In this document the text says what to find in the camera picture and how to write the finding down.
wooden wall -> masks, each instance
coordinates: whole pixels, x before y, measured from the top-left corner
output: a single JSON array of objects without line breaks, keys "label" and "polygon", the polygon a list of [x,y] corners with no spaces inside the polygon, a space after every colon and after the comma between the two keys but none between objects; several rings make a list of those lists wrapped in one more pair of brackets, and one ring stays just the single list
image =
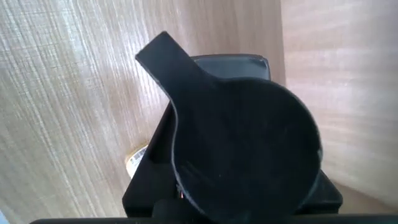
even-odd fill
[{"label": "wooden wall", "polygon": [[282,0],[286,82],[337,182],[398,208],[398,1]]},{"label": "wooden wall", "polygon": [[134,55],[162,30],[191,55],[264,55],[284,82],[277,0],[0,0],[0,210],[10,223],[125,216],[125,156],[168,102]]}]

